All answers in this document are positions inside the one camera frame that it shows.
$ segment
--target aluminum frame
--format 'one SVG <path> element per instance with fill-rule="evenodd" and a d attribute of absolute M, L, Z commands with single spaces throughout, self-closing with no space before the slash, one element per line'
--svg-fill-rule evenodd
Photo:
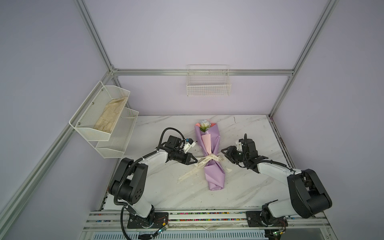
<path fill-rule="evenodd" d="M 84 0 L 74 0 L 80 15 L 91 35 L 93 42 L 106 66 L 108 69 L 107 73 L 105 73 L 102 78 L 103 84 L 106 84 L 109 80 L 113 80 L 117 86 L 121 86 L 118 80 L 118 76 L 183 76 L 187 75 L 187 69 L 176 69 L 176 70 L 167 70 L 167 69 L 115 69 L 111 64 L 111 61 L 107 55 L 107 52 L 104 48 L 104 45 L 100 39 L 100 36 L 96 30 L 95 24 L 90 16 L 89 10 L 85 4 Z M 273 116 L 275 115 L 278 107 L 280 106 L 282 100 L 286 96 L 289 88 L 291 87 L 293 81 L 295 80 L 299 70 L 301 69 L 304 61 L 309 55 L 311 49 L 313 48 L 314 43 L 319 37 L 321 30 L 323 29 L 326 21 L 329 19 L 331 13 L 333 12 L 338 0 L 328 0 L 319 20 L 317 21 L 315 28 L 313 29 L 307 43 L 305 44 L 298 60 L 293 69 L 269 69 L 269 70 L 258 70 L 258 69 L 237 69 L 237 70 L 229 70 L 229 75 L 233 76 L 288 76 L 288 79 L 279 94 L 278 99 L 276 100 L 269 116 L 270 116 L 270 124 L 276 135 L 276 138 L 279 142 L 281 149 L 291 167 L 294 167 L 292 159 L 290 158 L 288 151 L 281 139 L 280 134 L 277 131 L 276 125 L 273 121 Z M 93 98 L 92 96 L 96 94 L 99 90 L 99 87 L 95 87 L 94 90 L 89 94 L 87 99 L 80 106 L 76 114 L 80 117 L 82 112 L 85 111 L 86 106 L 89 104 L 89 101 Z M 74 129 L 67 124 L 63 129 L 61 134 L 55 140 L 55 142 L 48 149 L 46 154 L 43 156 L 38 165 L 34 168 L 28 178 L 25 180 L 23 185 L 18 189 L 16 194 L 12 197 L 8 205 L 0 214 L 0 240 L 3 239 L 8 233 L 9 229 L 16 221 L 18 216 L 21 214 L 26 204 L 32 197 L 35 190 L 38 188 L 40 182 L 44 179 L 50 168 L 55 163 L 56 159 L 62 152 L 63 148 L 67 144 L 70 136 L 74 132 Z M 332 239 L 336 239 L 332 228 L 329 226 L 327 228 L 327 232 L 323 233 L 324 235 L 329 234 Z M 82 237 L 90 237 L 88 233 L 82 234 Z"/>

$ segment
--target cream ribbon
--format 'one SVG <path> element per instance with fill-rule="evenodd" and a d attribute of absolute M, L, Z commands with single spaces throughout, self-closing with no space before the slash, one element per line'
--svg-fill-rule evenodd
<path fill-rule="evenodd" d="M 211 159 L 216 160 L 216 161 L 218 161 L 218 162 L 221 161 L 221 158 L 220 158 L 220 157 L 214 155 L 213 153 L 212 153 L 212 154 L 209 154 L 207 157 L 204 158 L 203 161 L 199 162 L 198 164 L 195 164 L 195 167 L 194 167 L 191 171 L 187 172 L 187 173 L 184 174 L 183 176 L 180 176 L 180 177 L 177 179 L 177 182 L 184 181 L 184 180 L 187 179 L 188 177 L 194 175 L 196 172 L 198 172 L 199 169 L 201 169 L 202 167 L 204 167 L 204 166 L 207 164 L 207 162 L 208 162 L 209 160 L 211 160 Z"/>

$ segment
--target black mounting plate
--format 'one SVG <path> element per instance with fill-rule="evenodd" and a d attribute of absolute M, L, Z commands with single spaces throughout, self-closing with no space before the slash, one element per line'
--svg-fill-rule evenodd
<path fill-rule="evenodd" d="M 264 224 L 262 224 L 262 218 L 260 216 L 261 211 L 247 211 L 245 212 L 245 215 L 247 216 L 247 222 L 248 227 L 265 227 Z M 285 223 L 285 226 L 288 226 L 288 222 L 285 217 L 279 217 L 276 220 L 276 223 L 272 224 L 271 227 L 281 227 L 281 222 Z"/>
<path fill-rule="evenodd" d="M 149 228 L 159 229 L 163 226 L 163 222 L 168 222 L 168 213 L 167 212 L 155 212 L 155 217 L 152 226 Z M 143 228 L 142 223 L 137 221 L 134 218 L 129 218 L 127 228 Z"/>

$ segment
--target table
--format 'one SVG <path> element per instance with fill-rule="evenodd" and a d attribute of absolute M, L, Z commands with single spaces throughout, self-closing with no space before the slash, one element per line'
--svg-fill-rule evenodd
<path fill-rule="evenodd" d="M 209 119 L 218 124 L 220 149 L 235 145 L 244 137 L 253 139 L 259 155 L 287 164 L 266 115 L 201 115 L 201 116 L 139 116 L 124 157 L 138 159 L 154 150 L 162 131 L 173 127 L 187 138 L 196 140 L 194 125 Z M 175 131 L 166 131 L 163 142 L 169 135 L 180 137 Z M 189 150 L 197 159 L 203 157 L 198 145 Z M 226 172 L 224 189 L 210 191 L 204 170 L 182 182 L 177 179 L 189 172 L 194 165 L 176 161 L 148 167 L 143 196 L 156 210 L 201 210 L 201 209 L 259 209 L 267 202 L 289 197 L 288 188 L 277 180 L 240 168 L 223 157 L 221 165 Z M 108 195 L 104 210 L 120 210 Z"/>

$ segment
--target flower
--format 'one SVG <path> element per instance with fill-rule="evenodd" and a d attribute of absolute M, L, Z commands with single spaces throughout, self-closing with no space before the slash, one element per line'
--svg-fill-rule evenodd
<path fill-rule="evenodd" d="M 211 127 L 211 123 L 208 120 L 200 121 L 200 129 L 203 132 L 206 132 Z"/>

